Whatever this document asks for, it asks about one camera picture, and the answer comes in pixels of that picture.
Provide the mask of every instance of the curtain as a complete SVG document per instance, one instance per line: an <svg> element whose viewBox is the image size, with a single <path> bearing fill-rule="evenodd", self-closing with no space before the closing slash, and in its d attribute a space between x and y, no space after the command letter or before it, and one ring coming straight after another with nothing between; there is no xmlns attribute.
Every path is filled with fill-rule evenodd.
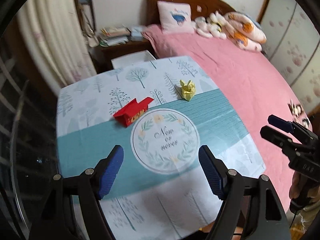
<svg viewBox="0 0 320 240"><path fill-rule="evenodd" d="M55 95L97 74L74 0L28 0L18 12L18 23L31 57Z"/></svg>

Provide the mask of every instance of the crumpled yellow paper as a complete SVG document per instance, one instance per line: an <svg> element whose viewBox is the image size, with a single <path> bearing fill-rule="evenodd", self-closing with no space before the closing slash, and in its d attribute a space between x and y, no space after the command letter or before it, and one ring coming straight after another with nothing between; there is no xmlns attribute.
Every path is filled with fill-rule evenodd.
<svg viewBox="0 0 320 240"><path fill-rule="evenodd" d="M189 80L186 84L183 80L180 80L182 96L185 100L190 101L191 98L196 94L196 85Z"/></svg>

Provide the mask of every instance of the nightstand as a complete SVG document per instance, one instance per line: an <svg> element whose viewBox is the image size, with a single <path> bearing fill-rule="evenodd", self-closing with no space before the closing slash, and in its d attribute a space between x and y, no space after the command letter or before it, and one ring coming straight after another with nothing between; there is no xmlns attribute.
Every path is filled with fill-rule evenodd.
<svg viewBox="0 0 320 240"><path fill-rule="evenodd" d="M120 44L111 47L101 47L100 45L89 50L92 61L97 73L112 70L111 60L134 52L148 50L154 57L155 51L149 40L143 38L142 41L129 41L126 44Z"/></svg>

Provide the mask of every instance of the metal screw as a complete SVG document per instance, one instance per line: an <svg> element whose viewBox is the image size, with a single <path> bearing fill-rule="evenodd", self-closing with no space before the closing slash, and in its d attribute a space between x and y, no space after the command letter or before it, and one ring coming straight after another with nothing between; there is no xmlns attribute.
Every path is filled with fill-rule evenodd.
<svg viewBox="0 0 320 240"><path fill-rule="evenodd" d="M94 173L94 169L93 168L88 168L88 169L85 170L84 173L87 174L87 175L91 175L91 174Z"/></svg>
<svg viewBox="0 0 320 240"><path fill-rule="evenodd" d="M264 181L268 181L269 180L269 177L265 174L262 174L261 175L261 179L264 180Z"/></svg>
<svg viewBox="0 0 320 240"><path fill-rule="evenodd" d="M61 179L61 175L60 174L56 174L53 176L53 180L59 180Z"/></svg>
<svg viewBox="0 0 320 240"><path fill-rule="evenodd" d="M234 169L228 170L228 173L229 173L231 176L236 176L236 175L237 175L237 172L236 172L236 170L234 170Z"/></svg>

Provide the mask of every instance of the blue gripper pad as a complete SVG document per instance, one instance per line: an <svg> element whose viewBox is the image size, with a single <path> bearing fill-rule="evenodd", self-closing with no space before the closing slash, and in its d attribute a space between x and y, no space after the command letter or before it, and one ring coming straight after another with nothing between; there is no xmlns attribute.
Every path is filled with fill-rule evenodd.
<svg viewBox="0 0 320 240"><path fill-rule="evenodd" d="M220 176L218 170L216 169L216 167L208 157L208 154L212 154L212 153L211 152L207 153L204 150L204 147L201 146L199 148L199 162L207 178L207 181L212 190L212 193L218 196L220 200L225 200L226 194L223 190L222 177Z"/></svg>
<svg viewBox="0 0 320 240"><path fill-rule="evenodd" d="M268 123L273 125L274 127L281 129L284 132L287 132L287 133L293 132L291 122L285 121L273 114L268 117Z"/></svg>
<svg viewBox="0 0 320 240"><path fill-rule="evenodd" d="M108 166L100 177L100 187L97 192L100 199L109 194L124 158L124 151L120 145L115 146L110 154L113 154L113 156L111 156Z"/></svg>

